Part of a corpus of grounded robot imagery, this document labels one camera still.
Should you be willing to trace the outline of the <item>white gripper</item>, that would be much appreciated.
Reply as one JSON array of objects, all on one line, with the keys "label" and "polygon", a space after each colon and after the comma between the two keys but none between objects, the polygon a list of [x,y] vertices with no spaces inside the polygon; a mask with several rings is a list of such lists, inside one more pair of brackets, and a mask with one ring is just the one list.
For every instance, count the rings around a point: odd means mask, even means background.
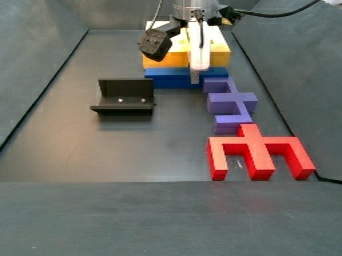
[{"label": "white gripper", "polygon": [[211,45],[207,23],[192,19],[187,24],[187,35],[190,41],[191,84],[199,84],[199,71],[206,71],[210,67]]}]

